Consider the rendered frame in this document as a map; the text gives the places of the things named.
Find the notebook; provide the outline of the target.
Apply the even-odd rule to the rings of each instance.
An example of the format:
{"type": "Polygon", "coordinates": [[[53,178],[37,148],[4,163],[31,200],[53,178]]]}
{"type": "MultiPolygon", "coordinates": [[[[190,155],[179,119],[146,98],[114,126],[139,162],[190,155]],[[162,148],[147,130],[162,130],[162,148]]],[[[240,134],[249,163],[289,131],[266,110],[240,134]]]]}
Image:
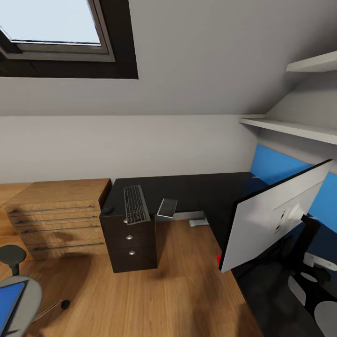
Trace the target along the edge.
{"type": "Polygon", "coordinates": [[[176,205],[177,205],[177,200],[164,198],[157,215],[173,218],[176,205]]]}

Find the keyboard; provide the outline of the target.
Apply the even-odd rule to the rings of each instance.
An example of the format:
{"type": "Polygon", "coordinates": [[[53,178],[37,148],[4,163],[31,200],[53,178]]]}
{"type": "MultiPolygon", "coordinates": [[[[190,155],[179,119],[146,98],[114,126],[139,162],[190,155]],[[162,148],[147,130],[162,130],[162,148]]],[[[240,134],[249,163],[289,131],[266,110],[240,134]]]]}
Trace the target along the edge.
{"type": "Polygon", "coordinates": [[[141,185],[124,188],[127,225],[150,221],[141,185]]]}

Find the mouse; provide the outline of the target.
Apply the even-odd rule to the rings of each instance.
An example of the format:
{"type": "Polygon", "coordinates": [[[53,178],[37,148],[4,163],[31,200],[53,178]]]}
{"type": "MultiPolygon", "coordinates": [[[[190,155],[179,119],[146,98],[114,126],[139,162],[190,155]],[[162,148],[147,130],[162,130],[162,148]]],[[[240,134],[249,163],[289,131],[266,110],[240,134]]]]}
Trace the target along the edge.
{"type": "Polygon", "coordinates": [[[112,212],[114,210],[114,206],[113,205],[109,205],[106,208],[103,209],[104,213],[109,213],[112,212]]]}

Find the swivel chair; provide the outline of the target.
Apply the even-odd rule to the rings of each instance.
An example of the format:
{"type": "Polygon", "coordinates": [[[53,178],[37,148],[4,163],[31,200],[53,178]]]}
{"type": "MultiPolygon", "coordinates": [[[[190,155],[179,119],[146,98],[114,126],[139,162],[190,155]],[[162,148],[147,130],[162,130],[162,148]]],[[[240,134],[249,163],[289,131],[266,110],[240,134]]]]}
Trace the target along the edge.
{"type": "Polygon", "coordinates": [[[36,279],[19,275],[19,263],[23,262],[26,257],[26,251],[17,245],[5,245],[0,248],[0,262],[8,264],[13,274],[13,276],[0,281],[0,289],[22,282],[25,284],[0,337],[22,337],[29,326],[57,305],[61,303],[61,308],[67,309],[70,304],[69,300],[60,299],[44,312],[37,315],[43,302],[44,290],[43,286],[36,279]]]}

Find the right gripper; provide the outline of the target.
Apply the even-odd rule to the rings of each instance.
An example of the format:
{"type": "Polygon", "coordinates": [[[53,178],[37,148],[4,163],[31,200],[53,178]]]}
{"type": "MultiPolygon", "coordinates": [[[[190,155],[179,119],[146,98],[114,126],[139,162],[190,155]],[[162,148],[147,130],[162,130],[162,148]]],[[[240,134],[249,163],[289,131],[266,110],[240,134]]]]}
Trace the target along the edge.
{"type": "Polygon", "coordinates": [[[307,264],[304,264],[302,260],[293,257],[292,254],[286,255],[285,261],[288,263],[288,268],[295,272],[298,269],[307,269],[311,271],[316,276],[317,281],[323,286],[325,285],[326,281],[328,283],[330,282],[331,277],[327,271],[316,266],[311,267],[307,264]]]}

